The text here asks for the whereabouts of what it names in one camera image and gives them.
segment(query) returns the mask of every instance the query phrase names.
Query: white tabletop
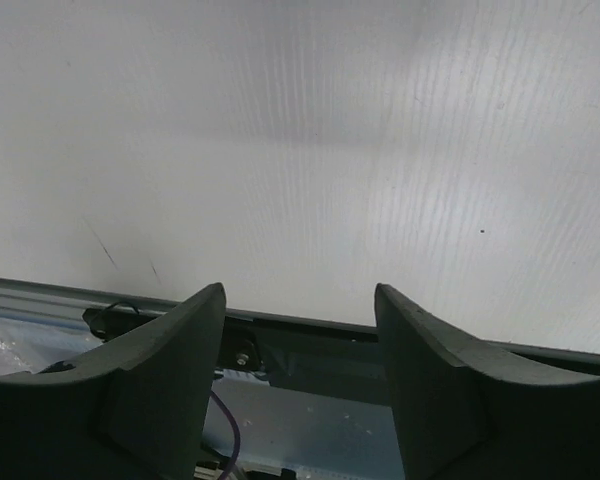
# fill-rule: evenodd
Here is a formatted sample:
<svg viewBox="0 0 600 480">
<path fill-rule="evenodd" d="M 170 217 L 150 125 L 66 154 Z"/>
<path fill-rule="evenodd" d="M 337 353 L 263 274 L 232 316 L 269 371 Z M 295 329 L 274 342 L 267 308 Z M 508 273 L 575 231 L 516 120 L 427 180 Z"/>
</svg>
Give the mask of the white tabletop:
<svg viewBox="0 0 600 480">
<path fill-rule="evenodd" d="M 0 277 L 600 352 L 600 0 L 1 1 Z"/>
</svg>

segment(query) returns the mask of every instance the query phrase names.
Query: scratch mark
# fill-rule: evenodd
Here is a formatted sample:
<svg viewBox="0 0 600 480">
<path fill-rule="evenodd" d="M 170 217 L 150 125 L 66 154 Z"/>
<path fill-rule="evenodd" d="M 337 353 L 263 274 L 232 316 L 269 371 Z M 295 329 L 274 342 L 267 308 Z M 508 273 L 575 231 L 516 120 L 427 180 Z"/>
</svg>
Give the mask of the scratch mark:
<svg viewBox="0 0 600 480">
<path fill-rule="evenodd" d="M 580 10 L 580 12 L 578 13 L 578 15 L 582 15 L 585 12 L 585 10 L 587 8 L 589 8 L 591 5 L 593 5 L 593 0 L 591 0 L 590 2 L 588 2 L 584 7 L 582 7 L 582 10 Z"/>
<path fill-rule="evenodd" d="M 160 281 L 160 276 L 156 271 L 156 267 L 153 266 L 153 261 L 151 261 L 151 259 L 149 259 L 149 263 L 151 264 L 151 270 L 153 270 L 153 274 L 156 276 L 156 280 L 158 280 L 158 285 L 162 285 L 162 282 Z"/>
<path fill-rule="evenodd" d="M 84 217 L 82 217 L 82 219 L 84 220 L 84 223 L 87 224 L 87 227 L 89 227 L 89 230 L 91 230 L 91 233 L 93 233 L 93 236 L 96 237 L 96 240 L 98 240 L 98 243 L 100 244 L 100 246 L 104 250 L 104 253 L 107 254 L 107 257 L 109 257 L 109 260 L 111 261 L 111 263 L 113 264 L 113 266 L 116 267 L 116 270 L 120 270 L 118 268 L 118 265 L 116 265 L 116 262 L 114 262 L 113 257 L 109 253 L 109 250 L 107 250 L 107 247 L 104 246 L 104 243 L 102 243 L 102 240 L 100 239 L 100 237 L 98 236 L 98 234 L 96 233 L 96 231 L 93 229 L 93 227 L 91 226 L 91 224 L 89 223 L 89 221 L 86 218 L 84 218 Z"/>
</svg>

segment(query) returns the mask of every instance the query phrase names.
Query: purple cable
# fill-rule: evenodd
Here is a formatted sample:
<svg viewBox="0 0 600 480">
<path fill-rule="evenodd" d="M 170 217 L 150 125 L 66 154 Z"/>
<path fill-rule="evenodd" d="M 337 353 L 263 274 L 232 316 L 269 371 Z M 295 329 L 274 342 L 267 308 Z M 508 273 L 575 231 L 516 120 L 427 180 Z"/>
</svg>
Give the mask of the purple cable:
<svg viewBox="0 0 600 480">
<path fill-rule="evenodd" d="M 231 452 L 231 457 L 229 457 L 229 461 L 225 465 L 222 474 L 218 477 L 218 480 L 227 480 L 236 466 L 238 455 L 240 455 L 240 429 L 238 428 L 238 422 L 236 422 L 231 411 L 213 390 L 211 390 L 211 398 L 216 402 L 216 405 L 218 405 L 218 408 L 222 411 L 224 416 L 227 417 L 227 420 L 229 420 L 229 424 L 231 425 L 231 430 L 233 430 L 233 452 Z"/>
</svg>

